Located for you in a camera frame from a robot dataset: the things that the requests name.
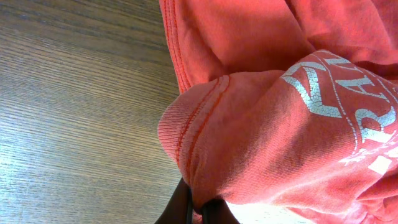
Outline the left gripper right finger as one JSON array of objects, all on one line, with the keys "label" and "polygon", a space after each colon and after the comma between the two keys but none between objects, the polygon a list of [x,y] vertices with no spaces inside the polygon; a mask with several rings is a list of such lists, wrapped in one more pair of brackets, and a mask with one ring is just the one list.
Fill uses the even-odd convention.
[{"label": "left gripper right finger", "polygon": [[221,199],[214,199],[202,206],[202,224],[239,224],[227,203]]}]

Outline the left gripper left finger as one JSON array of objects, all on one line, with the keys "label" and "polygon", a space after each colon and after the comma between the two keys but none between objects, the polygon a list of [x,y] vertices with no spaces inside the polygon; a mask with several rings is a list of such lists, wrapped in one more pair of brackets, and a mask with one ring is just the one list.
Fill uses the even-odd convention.
[{"label": "left gripper left finger", "polygon": [[166,208],[155,224],[192,224],[193,202],[189,186],[180,179]]}]

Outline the orange t-shirt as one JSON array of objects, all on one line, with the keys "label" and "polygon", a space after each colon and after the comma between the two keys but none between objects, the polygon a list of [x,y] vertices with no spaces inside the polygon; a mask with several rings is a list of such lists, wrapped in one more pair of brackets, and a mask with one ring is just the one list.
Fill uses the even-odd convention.
[{"label": "orange t-shirt", "polygon": [[315,223],[397,222],[396,1],[161,1],[192,193]]}]

